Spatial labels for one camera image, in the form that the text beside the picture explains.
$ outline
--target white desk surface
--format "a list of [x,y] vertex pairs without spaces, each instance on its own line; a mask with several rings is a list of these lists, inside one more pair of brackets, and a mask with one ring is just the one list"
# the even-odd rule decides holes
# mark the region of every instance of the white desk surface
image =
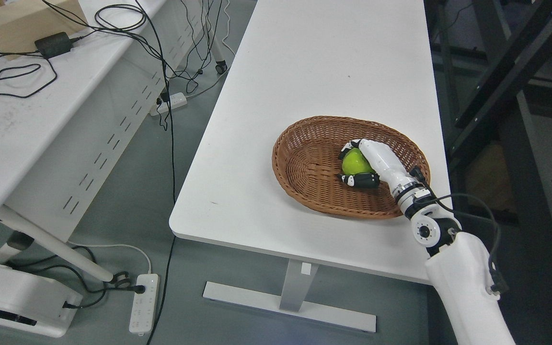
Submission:
[[449,192],[423,2],[260,1],[170,218],[180,238],[428,283],[410,221],[329,216],[276,181],[276,138],[315,115],[393,127]]
[[[142,0],[140,4],[152,17],[164,2]],[[95,11],[114,3],[135,4],[133,0],[80,0],[89,24],[95,24]],[[138,14],[129,11],[105,11],[103,14],[120,26],[138,21]],[[73,37],[89,32],[85,29]],[[0,206],[131,42],[127,37],[94,33],[74,44],[71,52],[51,59],[59,78],[44,90],[26,100],[0,96]],[[39,76],[24,79],[26,84],[22,83],[16,93],[27,94],[28,90],[50,80],[52,73],[41,59],[0,59],[2,68],[39,61],[45,68]]]

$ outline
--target electrical outlet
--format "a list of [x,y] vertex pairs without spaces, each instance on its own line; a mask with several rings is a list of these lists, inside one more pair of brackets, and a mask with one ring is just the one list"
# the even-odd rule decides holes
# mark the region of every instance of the electrical outlet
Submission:
[[[172,110],[176,109],[177,107],[182,107],[182,105],[186,105],[186,97],[182,92],[178,92],[175,94],[169,95],[170,105],[172,106]],[[162,102],[161,104],[155,104],[153,107],[150,108],[150,116],[157,116],[167,113],[167,105],[165,102]]]
[[129,332],[143,336],[153,329],[155,319],[155,305],[159,292],[159,275],[139,275],[136,286],[146,287],[144,293],[134,293],[131,306]]

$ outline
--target green apple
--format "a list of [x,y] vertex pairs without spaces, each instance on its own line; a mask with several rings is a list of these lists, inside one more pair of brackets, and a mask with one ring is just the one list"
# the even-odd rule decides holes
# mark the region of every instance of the green apple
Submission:
[[359,173],[374,173],[375,171],[366,160],[366,157],[363,157],[361,150],[354,148],[348,151],[342,160],[342,172],[345,175],[355,175]]

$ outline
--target robotic hand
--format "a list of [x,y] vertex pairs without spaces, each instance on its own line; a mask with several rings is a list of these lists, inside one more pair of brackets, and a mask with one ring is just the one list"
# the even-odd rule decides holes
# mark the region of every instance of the robotic hand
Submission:
[[359,148],[375,173],[339,175],[350,186],[389,185],[391,195],[412,223],[412,234],[430,255],[427,275],[447,310],[460,345],[514,344],[500,312],[495,283],[489,272],[489,253],[482,241],[461,231],[461,224],[443,209],[420,179],[412,177],[389,146],[367,139],[352,140],[343,159]]

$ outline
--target brown woven basket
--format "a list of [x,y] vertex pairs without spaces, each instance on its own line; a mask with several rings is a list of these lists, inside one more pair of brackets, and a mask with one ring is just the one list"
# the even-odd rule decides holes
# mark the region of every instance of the brown woven basket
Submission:
[[289,126],[274,144],[272,169],[285,192],[313,210],[355,218],[401,216],[386,183],[378,189],[359,189],[337,178],[342,170],[340,150],[361,138],[384,142],[407,170],[418,165],[429,182],[425,155],[407,136],[376,122],[339,116],[314,116]]

